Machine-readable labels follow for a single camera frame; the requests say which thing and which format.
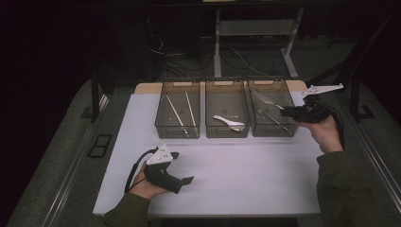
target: person's left hand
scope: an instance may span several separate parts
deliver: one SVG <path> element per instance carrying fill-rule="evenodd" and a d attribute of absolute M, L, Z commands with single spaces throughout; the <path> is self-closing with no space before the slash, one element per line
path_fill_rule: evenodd
<path fill-rule="evenodd" d="M 134 186 L 130 188 L 129 193 L 151 200 L 160 194 L 168 192 L 164 188 L 154 185 L 153 183 L 150 183 L 146 180 L 146 176 L 144 173 L 145 167 L 146 162 L 142 164 L 141 170 L 133 179 L 132 185 Z"/>

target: clear plastic bin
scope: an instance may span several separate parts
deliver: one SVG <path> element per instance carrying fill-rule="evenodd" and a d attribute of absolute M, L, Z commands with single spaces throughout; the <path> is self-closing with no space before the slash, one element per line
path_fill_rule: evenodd
<path fill-rule="evenodd" d="M 247 91 L 250 97 L 250 115 L 254 137 L 291 137 L 298 126 L 290 117 L 280 114 L 280 109 L 266 103 L 265 96 L 273 103 L 285 107 L 294 106 L 285 80 L 267 77 L 248 77 Z"/>
<path fill-rule="evenodd" d="M 209 78 L 205 81 L 207 138 L 246 138 L 251 120 L 242 78 Z M 230 126 L 218 115 L 243 126 Z"/>
<path fill-rule="evenodd" d="M 165 79 L 155 121 L 159 138 L 197 139 L 200 122 L 200 80 Z"/>

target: sleeve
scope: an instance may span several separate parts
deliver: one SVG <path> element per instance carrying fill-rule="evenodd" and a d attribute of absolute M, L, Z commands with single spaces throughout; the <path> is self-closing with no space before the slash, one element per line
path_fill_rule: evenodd
<path fill-rule="evenodd" d="M 104 215 L 103 223 L 109 227 L 148 227 L 149 204 L 149 200 L 127 193 L 113 210 Z"/>
<path fill-rule="evenodd" d="M 318 201 L 324 227 L 382 226 L 370 183 L 352 168 L 345 152 L 318 157 Z"/>

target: floor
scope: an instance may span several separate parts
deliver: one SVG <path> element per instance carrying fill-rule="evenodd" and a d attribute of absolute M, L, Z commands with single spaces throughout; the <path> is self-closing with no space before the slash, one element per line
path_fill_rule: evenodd
<path fill-rule="evenodd" d="M 212 77 L 214 75 L 213 41 L 205 37 L 202 43 L 202 54 L 196 58 L 188 58 L 185 54 L 174 50 L 168 53 L 170 57 L 160 65 L 162 71 L 157 81 L 162 81 L 163 77 Z M 286 42 L 281 38 L 269 37 L 223 40 L 221 43 L 222 75 L 245 77 L 263 73 L 291 79 L 279 50 L 285 44 Z M 329 40 L 325 37 L 296 40 L 291 57 L 300 80 L 309 81 L 317 77 L 328 68 L 343 61 L 354 47 L 352 43 L 333 44 L 331 47 L 328 44 Z M 335 76 L 316 85 L 328 85 Z M 98 120 L 91 123 L 89 118 L 82 117 L 85 108 L 91 106 L 90 81 L 82 86 L 11 217 L 9 226 L 102 225 L 101 217 L 93 215 L 92 210 L 132 91 L 130 87 L 116 88 L 112 95 L 104 99 Z M 397 136 L 401 133 L 401 129 L 367 87 L 362 85 L 360 92 L 360 104 L 368 105 L 375 116 L 374 119 L 365 119 L 360 123 L 356 122 L 348 111 L 349 89 L 340 94 L 322 95 L 322 99 L 338 109 L 344 118 L 345 149 L 355 168 L 371 180 L 385 226 L 401 226 L 400 207 L 397 207 L 395 198 L 389 193 L 391 191 L 394 194 L 399 193 L 397 183 L 401 182 L 401 168 L 397 160 L 401 159 L 401 153 L 396 151 L 401 147 L 401 141 Z M 113 136 L 105 157 L 100 159 L 86 157 L 98 134 Z M 380 167 L 375 167 L 373 165 L 375 159 L 372 157 L 381 158 L 392 175 L 384 175 Z M 165 220 L 163 226 L 183 226 L 180 221 L 182 220 Z M 252 221 L 235 218 L 203 219 L 202 222 L 197 220 L 192 224 L 186 222 L 185 225 L 322 226 L 320 217 L 281 220 L 262 218 Z"/>

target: hand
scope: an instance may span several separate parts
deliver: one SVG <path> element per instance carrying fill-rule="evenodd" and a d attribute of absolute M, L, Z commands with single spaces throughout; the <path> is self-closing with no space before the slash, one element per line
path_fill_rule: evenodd
<path fill-rule="evenodd" d="M 164 188 L 156 186 L 146 180 L 146 176 L 144 173 L 145 167 L 146 162 L 142 164 L 141 170 L 133 179 L 132 185 L 134 186 L 130 189 L 129 193 L 151 200 L 160 194 L 168 192 Z"/>
<path fill-rule="evenodd" d="M 337 125 L 333 116 L 329 115 L 327 119 L 320 123 L 309 124 L 305 122 L 296 122 L 296 124 L 308 128 L 312 132 L 312 137 L 319 144 L 323 153 L 343 151 L 339 133 L 337 131 Z"/>

